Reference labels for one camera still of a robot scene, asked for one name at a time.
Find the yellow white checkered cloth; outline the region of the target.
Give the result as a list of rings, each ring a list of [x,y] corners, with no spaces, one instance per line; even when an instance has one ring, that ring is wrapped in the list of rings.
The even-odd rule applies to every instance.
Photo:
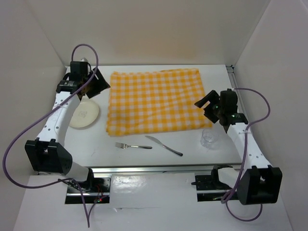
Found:
[[[135,134],[211,128],[194,104],[205,96],[199,69],[111,74],[106,132]]]

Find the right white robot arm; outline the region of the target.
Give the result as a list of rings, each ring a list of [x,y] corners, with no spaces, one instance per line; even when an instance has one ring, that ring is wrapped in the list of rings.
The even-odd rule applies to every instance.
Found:
[[[212,90],[194,104],[203,108],[205,117],[212,123],[219,122],[223,126],[242,160],[239,172],[235,173],[235,183],[221,202],[227,203],[235,193],[243,205],[276,203],[282,171],[273,167],[261,152],[250,129],[254,122],[249,122],[243,113],[238,112],[237,104],[236,89],[220,93]]]

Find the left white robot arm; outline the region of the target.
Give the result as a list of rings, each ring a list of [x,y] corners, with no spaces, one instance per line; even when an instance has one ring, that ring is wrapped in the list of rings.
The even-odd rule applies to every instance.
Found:
[[[86,59],[72,61],[70,72],[65,74],[56,88],[52,113],[34,140],[27,140],[25,151],[36,172],[54,173],[73,178],[84,192],[95,186],[92,169],[73,161],[65,149],[64,140],[74,111],[83,96],[92,98],[110,88],[99,70],[92,69]]]

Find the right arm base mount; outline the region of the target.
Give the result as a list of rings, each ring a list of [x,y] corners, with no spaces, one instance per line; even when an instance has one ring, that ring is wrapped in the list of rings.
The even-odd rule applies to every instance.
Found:
[[[195,175],[192,186],[196,187],[197,201],[220,201],[223,195],[231,188],[218,180],[218,170],[212,169],[210,173]]]

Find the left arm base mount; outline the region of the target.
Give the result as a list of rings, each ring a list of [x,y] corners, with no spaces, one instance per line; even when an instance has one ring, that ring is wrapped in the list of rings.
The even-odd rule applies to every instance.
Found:
[[[76,183],[69,181],[67,185],[65,204],[82,204],[80,190]],[[85,204],[108,204],[110,202],[111,177],[93,177],[90,181],[78,182],[82,189]]]

